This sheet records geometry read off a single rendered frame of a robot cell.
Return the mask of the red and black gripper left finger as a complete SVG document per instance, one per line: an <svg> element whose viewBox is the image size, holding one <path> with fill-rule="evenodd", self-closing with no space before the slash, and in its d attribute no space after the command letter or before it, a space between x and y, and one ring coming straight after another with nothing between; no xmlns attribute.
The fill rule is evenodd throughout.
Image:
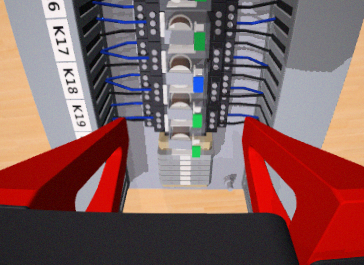
<svg viewBox="0 0 364 265"><path fill-rule="evenodd" d="M0 170L0 204L76 211L78 191L105 163L89 212L118 212L129 136L120 117L77 140Z"/></svg>

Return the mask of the grey mounting plate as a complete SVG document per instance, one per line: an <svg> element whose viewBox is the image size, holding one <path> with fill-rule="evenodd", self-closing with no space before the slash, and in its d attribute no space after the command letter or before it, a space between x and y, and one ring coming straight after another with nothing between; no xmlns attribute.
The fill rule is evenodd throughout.
<svg viewBox="0 0 364 265"><path fill-rule="evenodd" d="M123 21L135 21L134 9L103 6L103 17ZM252 9L238 9L237 22L254 22L269 18L270 5ZM120 29L135 29L135 24L120 24L106 22L105 31L110 32ZM137 41L136 32L122 32L106 35L108 47L118 45L125 41ZM236 32L235 41L249 42L260 47L265 46L266 36ZM138 57L137 44L127 44L108 52ZM262 62L263 50L249 45L235 44L234 56L249 56ZM130 73L140 73L139 66L111 67L112 77ZM260 77L261 69L248 67L233 67L232 74L246 74ZM130 87L140 87L140 76L130 76L114 79L113 82ZM258 91L259 80L232 76L231 87L247 87ZM142 102L141 95L116 95L117 103ZM254 115L255 107L242 105L229 105L228 113ZM117 106L118 116L144 116L142 105ZM228 190L224 177L234 177L234 189L242 189L244 172L244 155L242 147L242 134L244 123L217 127L217 132L212 132L213 140L213 167L211 184L208 187L163 187L159 183L158 171L158 138L159 132L154 132L154 127L145 127L144 121L128 121L129 150L127 169L129 175L129 189L198 189L198 190Z"/></svg>

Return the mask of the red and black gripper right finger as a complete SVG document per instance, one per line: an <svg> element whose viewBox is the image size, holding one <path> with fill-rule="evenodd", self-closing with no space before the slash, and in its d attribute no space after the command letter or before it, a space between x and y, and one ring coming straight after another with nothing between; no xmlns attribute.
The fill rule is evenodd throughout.
<svg viewBox="0 0 364 265"><path fill-rule="evenodd" d="M364 256L364 166L252 117L245 118L242 147L252 210L285 219L300 265ZM264 160L295 193L292 220Z"/></svg>

